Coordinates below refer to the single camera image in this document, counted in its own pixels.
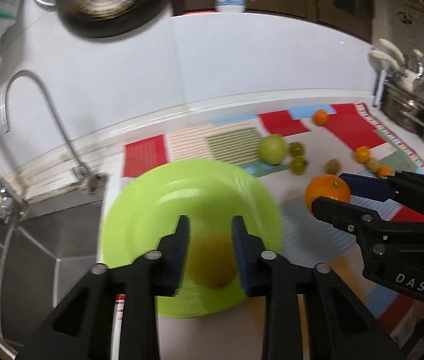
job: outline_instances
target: white lettering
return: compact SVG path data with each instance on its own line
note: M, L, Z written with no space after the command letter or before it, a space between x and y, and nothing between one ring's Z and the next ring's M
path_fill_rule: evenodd
M398 283L402 283L405 278L406 278L406 276L404 276L403 274L398 274L397 278L395 278L395 281L398 282Z

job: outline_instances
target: stainless steel sink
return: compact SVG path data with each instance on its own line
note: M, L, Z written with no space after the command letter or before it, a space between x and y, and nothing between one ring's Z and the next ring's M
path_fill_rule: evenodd
M103 196L70 189L0 224L0 339L15 350L96 261Z

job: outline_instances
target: kitchen counter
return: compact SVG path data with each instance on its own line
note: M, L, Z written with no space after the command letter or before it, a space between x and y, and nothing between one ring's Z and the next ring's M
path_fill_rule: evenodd
M412 147L424 161L424 143L417 135L405 131L378 109L369 107L369 111L386 128ZM180 130L180 127L177 127L180 124L178 122L171 128L174 131ZM105 151L115 152L114 154L106 155L100 160L91 162L95 171L105 172L109 175L102 206L102 220L121 190L131 181L122 177L125 156L123 144L120 143L119 147L121 148L119 151ZM28 196L50 192L73 182L74 177L69 171L69 168L71 168L70 161L61 164L61 167L63 171L59 178L53 176L51 179L42 179L40 185L30 188ZM98 260L102 260L100 246ZM261 299L247 299L242 304L227 311L198 319L177 320L159 317L158 330L161 355L164 360L199 358L204 360L212 358L259 360L262 351L262 323L263 301ZM118 353L114 350L112 359L116 360L117 358Z

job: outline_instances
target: white wall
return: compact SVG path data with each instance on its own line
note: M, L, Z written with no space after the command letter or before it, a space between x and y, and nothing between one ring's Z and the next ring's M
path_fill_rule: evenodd
M224 96L310 88L370 93L375 81L369 44L272 15L170 17L167 9L140 31L98 41L77 38L54 11L25 0L3 40L0 94L13 72L32 69L48 84L72 139L157 110L207 107ZM12 87L9 105L12 131L0 131L1 174L62 145L27 78Z

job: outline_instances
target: blurred fruit on plate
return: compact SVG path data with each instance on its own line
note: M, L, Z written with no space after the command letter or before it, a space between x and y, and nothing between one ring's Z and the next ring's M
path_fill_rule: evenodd
M314 112L314 115L312 116L312 121L317 126L325 126L328 120L329 120L329 115L323 109L318 109L317 111Z
M368 146L358 147L356 151L354 152L354 158L360 164L361 163L364 164L367 161L369 161L370 157L371 157L371 150L369 149Z
M324 170L329 175L336 175L337 173L340 173L340 169L341 164L335 158L331 159L330 161L327 161L324 165Z
M230 234L192 235L185 272L194 283L213 290L232 283L237 267Z
M268 135L262 138L257 145L257 155L269 165L278 165L286 157L287 144L284 138L278 134Z
M304 155L305 154L304 144L301 142L292 142L289 145L289 154L292 157L297 157L298 155Z
M321 175L313 178L304 193L305 207L311 214L312 202L320 196L350 203L350 188L336 175Z
M394 171L390 166L382 165L376 173L377 178L381 178L382 176L392 176Z
M297 157L294 157L292 161L289 162L289 169L292 171L292 173L296 175L303 175L307 167L309 166L309 162L305 159L305 157L298 155Z
M372 173L377 173L377 171L381 167L381 163L377 161L374 157L372 157L365 163L365 167L369 169Z

